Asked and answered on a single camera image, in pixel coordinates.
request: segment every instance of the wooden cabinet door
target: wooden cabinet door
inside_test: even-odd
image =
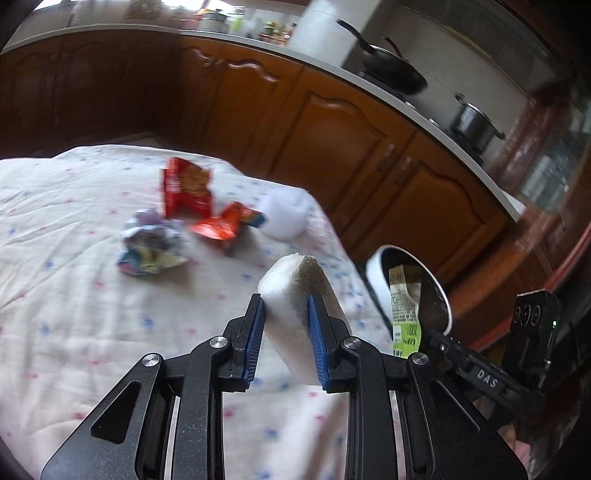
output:
[[[449,282],[508,220],[492,193],[460,160],[417,134],[342,236],[355,261],[385,244],[416,255]]]
[[[54,153],[51,103],[59,47],[54,37],[0,56],[0,158]]]
[[[302,66],[231,44],[223,46],[222,59],[200,151],[252,174]]]
[[[181,148],[199,151],[199,137],[207,117],[214,87],[213,69],[219,60],[223,43],[216,40],[183,37],[180,46],[180,68],[176,78],[175,97],[168,106],[167,133]]]
[[[178,69],[178,35],[143,30],[125,31],[123,35],[123,78],[116,88],[121,136],[152,130],[158,116],[173,101]]]
[[[117,30],[63,36],[55,109],[64,148],[119,135],[121,37]]]
[[[340,232],[414,132],[366,93],[306,69],[271,134],[259,174],[308,190]]]

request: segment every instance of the colorful plastic wrapper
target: colorful plastic wrapper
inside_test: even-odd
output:
[[[240,202],[232,202],[224,208],[220,217],[196,222],[191,226],[191,231],[216,241],[219,246],[226,248],[238,236],[242,225],[256,228],[264,221],[265,218],[261,212],[252,210]]]
[[[210,218],[212,194],[207,189],[209,179],[209,170],[183,158],[169,158],[162,175],[164,216],[171,218],[181,206],[186,206],[202,217]]]
[[[117,265],[129,275],[156,274],[184,264],[182,220],[165,220],[154,209],[139,210],[120,236],[125,245]]]

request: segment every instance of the cabinet handle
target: cabinet handle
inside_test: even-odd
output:
[[[378,163],[378,168],[376,168],[376,173],[384,173],[388,170],[388,168],[390,167],[390,165],[392,163],[392,160],[390,157],[392,157],[395,150],[396,150],[396,145],[394,145],[393,143],[390,143],[390,145],[388,145],[388,148],[386,148],[386,150],[384,150],[384,154],[382,155],[382,159]]]
[[[390,182],[395,185],[398,184],[404,178],[404,173],[408,170],[409,166],[412,165],[413,162],[414,158],[411,156],[406,157],[403,164],[400,165],[400,168],[395,168],[392,172],[394,175],[390,179]]]
[[[203,76],[204,77],[209,77],[209,69],[212,66],[214,60],[215,59],[208,60],[207,62],[205,62],[203,64],[203,70],[204,70]]]
[[[413,162],[413,158],[412,157],[407,157],[406,160],[404,160],[404,163],[402,164],[402,167],[400,167],[400,172],[404,172],[409,166],[410,164]]]

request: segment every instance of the red snack wrapper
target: red snack wrapper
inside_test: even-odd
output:
[[[217,240],[226,247],[232,243],[238,234],[242,224],[259,226],[264,217],[240,202],[232,202],[224,208],[220,217],[208,218],[196,222],[191,226],[191,231],[206,238]]]
[[[212,194],[207,189],[209,178],[209,170],[204,170],[183,158],[169,158],[162,177],[166,218],[174,215],[181,205],[189,207],[205,218],[211,217]]]

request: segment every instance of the white sponge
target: white sponge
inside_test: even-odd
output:
[[[265,334],[291,374],[303,384],[320,385],[308,334],[308,296],[321,294],[328,315],[351,328],[316,259],[280,258],[261,278],[258,293],[265,302]]]

